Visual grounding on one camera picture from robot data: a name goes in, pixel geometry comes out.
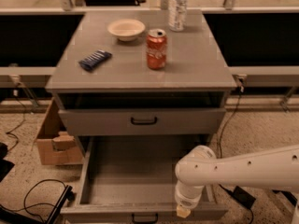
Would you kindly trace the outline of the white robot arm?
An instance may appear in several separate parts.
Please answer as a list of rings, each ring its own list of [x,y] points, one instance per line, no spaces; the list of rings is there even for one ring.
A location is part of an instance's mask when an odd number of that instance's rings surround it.
[[[299,146],[288,146],[218,159],[197,146],[175,167],[177,216],[186,218],[198,205],[205,186],[221,184],[258,189],[299,191]]]

